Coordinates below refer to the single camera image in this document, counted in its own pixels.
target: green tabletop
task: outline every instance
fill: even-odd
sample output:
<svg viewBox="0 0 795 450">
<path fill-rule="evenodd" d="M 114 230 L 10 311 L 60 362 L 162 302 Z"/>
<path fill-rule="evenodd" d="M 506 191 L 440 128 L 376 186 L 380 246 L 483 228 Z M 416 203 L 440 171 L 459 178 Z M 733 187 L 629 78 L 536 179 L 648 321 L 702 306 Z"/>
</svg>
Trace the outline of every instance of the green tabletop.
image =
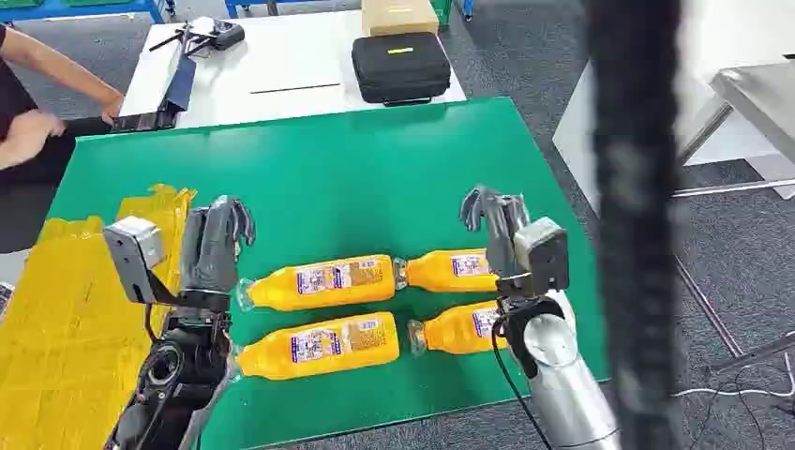
<svg viewBox="0 0 795 450">
<path fill-rule="evenodd" d="M 433 249 L 484 247 L 484 232 L 458 222 L 476 183 L 523 193 L 534 218 L 569 232 L 571 287 L 580 351 L 597 379 L 608 375 L 591 244 L 510 99 L 206 127 L 85 140 L 78 144 L 50 217 L 100 215 L 166 183 L 196 188 L 194 205 L 240 197 L 257 223 L 240 274 L 261 278 L 285 265 L 385 253 L 416 258 Z M 401 356 L 391 364 L 305 379 L 235 382 L 220 400 L 202 449 L 241 449 L 373 428 L 512 398 L 490 352 L 415 357 L 405 326 L 487 294 L 409 288 L 394 299 L 349 307 L 232 311 L 232 338 L 371 311 L 392 311 Z M 116 318 L 134 320 L 140 318 Z M 521 372 L 511 373 L 526 391 Z"/>
</svg>

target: person's hand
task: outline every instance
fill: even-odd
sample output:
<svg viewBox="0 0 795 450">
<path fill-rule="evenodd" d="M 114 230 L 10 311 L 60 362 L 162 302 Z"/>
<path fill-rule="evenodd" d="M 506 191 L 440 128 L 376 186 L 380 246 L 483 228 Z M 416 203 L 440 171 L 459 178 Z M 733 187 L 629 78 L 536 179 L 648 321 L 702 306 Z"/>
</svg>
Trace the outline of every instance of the person's hand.
<svg viewBox="0 0 795 450">
<path fill-rule="evenodd" d="M 64 123 L 40 110 L 24 112 L 14 117 L 2 143 L 2 166 L 16 166 L 32 159 L 44 147 L 50 136 L 64 134 Z"/>
<path fill-rule="evenodd" d="M 119 94 L 114 99 L 102 104 L 102 121 L 108 125 L 113 125 L 113 120 L 119 116 L 119 111 L 122 109 L 124 103 L 124 96 Z"/>
</svg>

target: gray floor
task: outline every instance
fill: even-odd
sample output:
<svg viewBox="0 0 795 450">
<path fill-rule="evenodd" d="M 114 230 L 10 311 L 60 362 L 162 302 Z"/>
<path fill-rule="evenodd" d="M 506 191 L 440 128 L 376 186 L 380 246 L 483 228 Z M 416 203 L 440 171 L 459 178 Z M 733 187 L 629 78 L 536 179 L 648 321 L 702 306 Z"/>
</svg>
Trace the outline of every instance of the gray floor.
<svg viewBox="0 0 795 450">
<path fill-rule="evenodd" d="M 442 34 L 445 49 L 469 97 L 509 96 L 517 104 L 549 166 L 593 236 L 595 216 L 555 150 L 554 128 L 584 64 L 583 10 L 578 0 L 476 0 L 474 19 L 464 23 L 451 14 Z M 282 13 L 356 8 L 356 2 L 307 3 L 281 7 Z M 178 19 L 198 15 L 225 17 L 220 0 L 177 0 Z M 265 7 L 251 14 L 266 15 Z M 20 30 L 39 38 L 124 89 L 150 24 L 147 16 L 76 22 L 21 22 Z M 22 74 L 39 103 L 65 118 L 96 114 L 96 106 L 33 75 Z M 758 179 L 741 161 L 688 169 L 689 187 Z M 704 292 L 715 303 L 745 349 L 792 329 L 789 314 L 795 291 L 795 202 L 771 190 L 692 199 L 680 203 L 680 250 Z M 705 364 L 728 352 L 693 299 L 681 291 L 682 312 L 675 330 L 680 342 L 680 386 L 717 385 L 734 378 L 706 379 Z M 782 368 L 780 358 L 771 363 Z M 764 367 L 746 372 L 743 387 L 786 390 L 780 372 Z M 795 448 L 791 402 L 749 396 L 762 426 L 766 448 Z M 674 412 L 682 448 L 698 435 L 709 396 L 682 399 Z M 697 448 L 760 449 L 758 432 L 736 397 L 718 400 L 713 419 Z M 300 449 L 519 449 L 541 448 L 516 403 L 459 412 L 409 424 L 308 442 Z"/>
</svg>

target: black shirt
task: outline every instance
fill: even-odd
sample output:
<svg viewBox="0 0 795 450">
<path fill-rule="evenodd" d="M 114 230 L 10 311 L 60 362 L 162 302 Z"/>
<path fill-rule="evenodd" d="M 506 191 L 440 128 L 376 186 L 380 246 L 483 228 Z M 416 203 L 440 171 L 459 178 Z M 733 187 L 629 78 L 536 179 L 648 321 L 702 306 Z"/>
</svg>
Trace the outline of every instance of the black shirt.
<svg viewBox="0 0 795 450">
<path fill-rule="evenodd" d="M 6 40 L 6 27 L 0 23 L 0 47 Z M 20 79 L 0 59 L 0 141 L 6 138 L 8 126 L 17 115 L 36 109 L 36 102 L 27 93 Z"/>
</svg>

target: plastic bottle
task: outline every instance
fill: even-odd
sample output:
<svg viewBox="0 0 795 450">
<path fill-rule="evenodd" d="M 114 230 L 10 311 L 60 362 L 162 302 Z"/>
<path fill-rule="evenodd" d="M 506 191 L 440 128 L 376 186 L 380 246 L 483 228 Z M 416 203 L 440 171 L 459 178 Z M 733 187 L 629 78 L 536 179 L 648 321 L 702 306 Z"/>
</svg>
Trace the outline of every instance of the plastic bottle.
<svg viewBox="0 0 795 450">
<path fill-rule="evenodd" d="M 294 311 L 378 302 L 395 295 L 395 288 L 392 259 L 370 255 L 284 267 L 254 282 L 241 280 L 237 300 L 243 310 Z"/>
<path fill-rule="evenodd" d="M 409 286 L 433 293 L 497 291 L 497 276 L 489 273 L 484 248 L 434 250 L 416 260 L 395 261 L 398 277 Z"/>
<path fill-rule="evenodd" d="M 389 363 L 399 352 L 392 313 L 374 312 L 275 331 L 237 354 L 237 365 L 246 376 L 289 380 Z"/>
<path fill-rule="evenodd" d="M 412 352 L 441 350 L 452 354 L 491 350 L 491 325 L 499 317 L 494 300 L 451 307 L 436 319 L 427 322 L 409 321 Z M 507 347 L 504 337 L 497 337 L 497 346 Z"/>
</svg>

